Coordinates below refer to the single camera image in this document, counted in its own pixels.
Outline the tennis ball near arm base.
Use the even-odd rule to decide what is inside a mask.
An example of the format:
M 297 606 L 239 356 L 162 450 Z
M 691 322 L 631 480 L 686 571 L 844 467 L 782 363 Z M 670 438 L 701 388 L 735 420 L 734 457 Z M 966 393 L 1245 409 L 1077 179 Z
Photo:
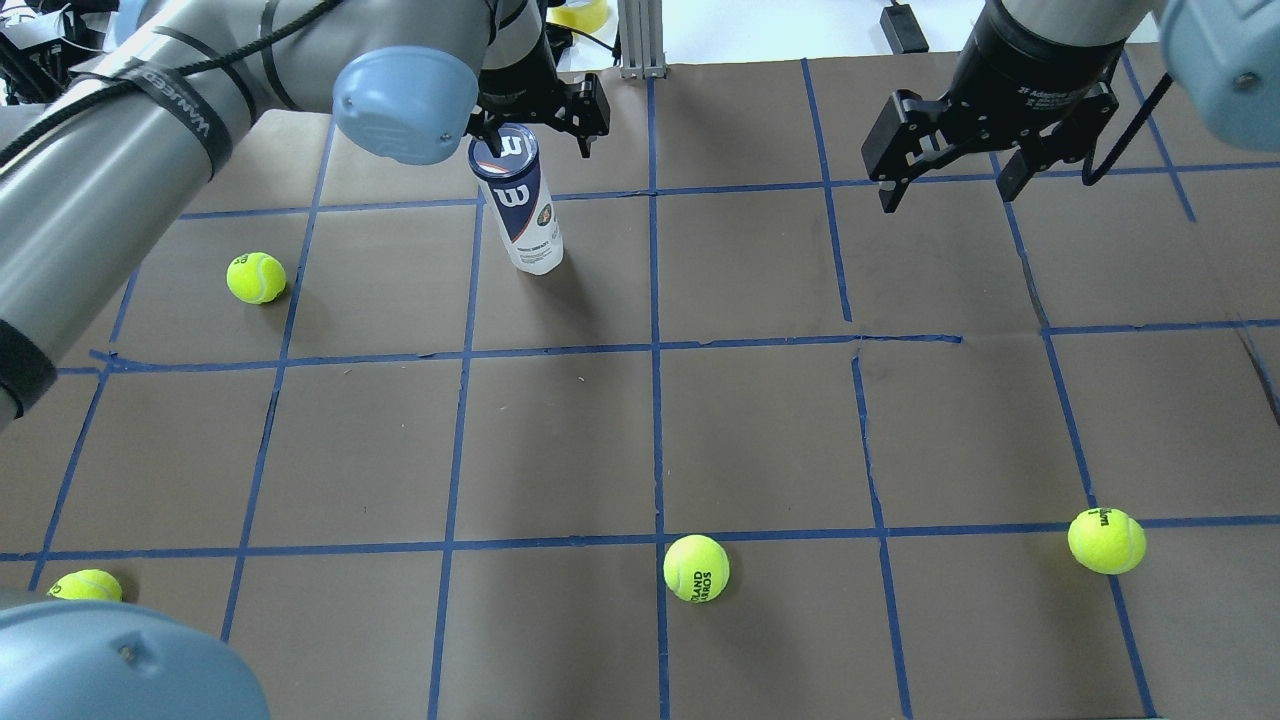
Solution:
M 1068 527 L 1068 548 L 1083 568 L 1120 575 L 1146 559 L 1146 529 L 1130 514 L 1112 507 L 1079 512 Z

